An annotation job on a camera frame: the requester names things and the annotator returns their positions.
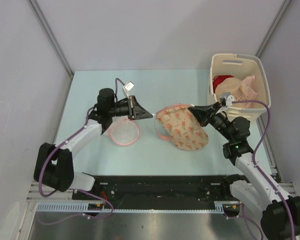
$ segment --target red cloth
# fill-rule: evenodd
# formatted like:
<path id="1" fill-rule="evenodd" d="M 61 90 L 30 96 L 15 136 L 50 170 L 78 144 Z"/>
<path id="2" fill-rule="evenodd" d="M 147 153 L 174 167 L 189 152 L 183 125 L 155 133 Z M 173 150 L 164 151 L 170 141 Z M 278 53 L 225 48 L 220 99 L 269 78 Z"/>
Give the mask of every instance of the red cloth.
<path id="1" fill-rule="evenodd" d="M 213 86 L 213 93 L 216 92 L 216 88 L 219 84 L 221 84 L 224 80 L 227 78 L 233 78 L 234 76 L 232 75 L 218 75 L 215 76 L 212 80 L 212 86 Z"/>

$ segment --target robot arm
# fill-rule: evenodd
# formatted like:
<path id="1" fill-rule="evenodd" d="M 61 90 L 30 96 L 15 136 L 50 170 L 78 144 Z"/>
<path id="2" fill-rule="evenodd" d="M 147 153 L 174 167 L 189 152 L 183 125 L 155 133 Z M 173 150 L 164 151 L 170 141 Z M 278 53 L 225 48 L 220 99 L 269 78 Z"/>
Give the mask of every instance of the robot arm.
<path id="1" fill-rule="evenodd" d="M 233 97 L 225 94 L 210 106 L 193 106 L 188 109 L 202 127 L 211 124 L 228 143 L 223 145 L 223 155 L 229 159 L 250 181 L 253 187 L 239 175 L 228 176 L 225 183 L 228 193 L 242 201 L 250 210 L 261 217 L 261 227 L 270 240 L 289 238 L 293 220 L 294 234 L 300 235 L 300 197 L 292 197 L 253 158 L 253 149 L 247 137 L 250 135 L 250 121 L 236 117 L 229 121 L 222 111 L 231 106 Z"/>
<path id="2" fill-rule="evenodd" d="M 33 178 L 60 192 L 68 189 L 90 191 L 95 183 L 92 176 L 74 172 L 74 157 L 93 139 L 102 135 L 112 124 L 113 117 L 128 116 L 130 120 L 153 118 L 153 115 L 130 95 L 115 102 L 115 93 L 110 88 L 101 89 L 97 104 L 88 111 L 85 124 L 65 141 L 57 144 L 44 143 L 39 148 Z"/>

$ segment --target light blue tabletop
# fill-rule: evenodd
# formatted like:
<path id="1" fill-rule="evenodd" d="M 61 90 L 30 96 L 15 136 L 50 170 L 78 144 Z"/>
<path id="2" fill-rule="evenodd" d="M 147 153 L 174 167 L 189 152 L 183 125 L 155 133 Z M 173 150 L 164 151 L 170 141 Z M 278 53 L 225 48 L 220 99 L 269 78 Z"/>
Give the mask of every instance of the light blue tabletop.
<path id="1" fill-rule="evenodd" d="M 209 80 L 208 69 L 186 70 L 106 70 L 76 71 L 62 115 L 56 141 L 62 141 L 80 128 L 87 109 L 97 102 L 102 88 L 115 89 L 115 78 L 132 81 L 130 92 L 146 110 L 158 110 L 178 103 L 205 105 Z M 118 99 L 124 97 L 122 85 Z M 204 128 L 209 143 L 198 151 L 184 151 L 161 140 L 154 128 L 154 118 L 136 121 L 140 138 L 130 146 L 118 146 L 101 135 L 89 143 L 74 159 L 74 170 L 92 175 L 231 175 L 242 174 L 223 156 L 227 142 L 213 127 Z M 256 123 L 248 138 L 254 149 L 260 140 Z M 260 164 L 271 172 L 264 146 L 257 154 Z"/>

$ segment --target gray wall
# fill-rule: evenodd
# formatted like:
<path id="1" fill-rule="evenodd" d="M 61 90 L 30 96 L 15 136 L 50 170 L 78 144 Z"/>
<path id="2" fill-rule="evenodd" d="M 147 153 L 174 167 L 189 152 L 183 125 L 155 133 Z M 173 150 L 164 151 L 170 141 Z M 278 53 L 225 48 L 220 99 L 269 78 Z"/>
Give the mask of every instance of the gray wall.
<path id="1" fill-rule="evenodd" d="M 300 0 L 292 1 L 261 61 L 272 99 L 269 138 L 284 180 L 300 195 Z"/>
<path id="2" fill-rule="evenodd" d="M 253 55 L 282 2 L 38 0 L 74 70 L 207 69 L 216 53 Z"/>
<path id="3" fill-rule="evenodd" d="M 12 203 L 25 201 L 69 84 L 27 1 L 0 1 L 0 222 Z"/>

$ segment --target white laundry basket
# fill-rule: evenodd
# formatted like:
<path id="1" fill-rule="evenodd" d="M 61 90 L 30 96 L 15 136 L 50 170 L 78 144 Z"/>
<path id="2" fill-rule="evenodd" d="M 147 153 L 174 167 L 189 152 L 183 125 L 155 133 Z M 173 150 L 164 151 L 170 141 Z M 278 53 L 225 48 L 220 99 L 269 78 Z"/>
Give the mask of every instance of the white laundry basket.
<path id="1" fill-rule="evenodd" d="M 243 80 L 247 76 L 254 75 L 253 90 L 258 93 L 256 100 L 264 102 L 270 108 L 271 98 L 265 70 L 260 59 L 256 56 L 243 54 L 216 54 L 212 57 L 210 79 L 208 82 L 207 103 L 217 102 L 217 96 L 213 89 L 213 79 L 218 75 L 232 75 Z M 226 113 L 230 121 L 236 117 L 244 117 L 251 122 L 264 112 L 266 108 L 258 103 L 253 103 L 251 108 L 230 107 Z"/>

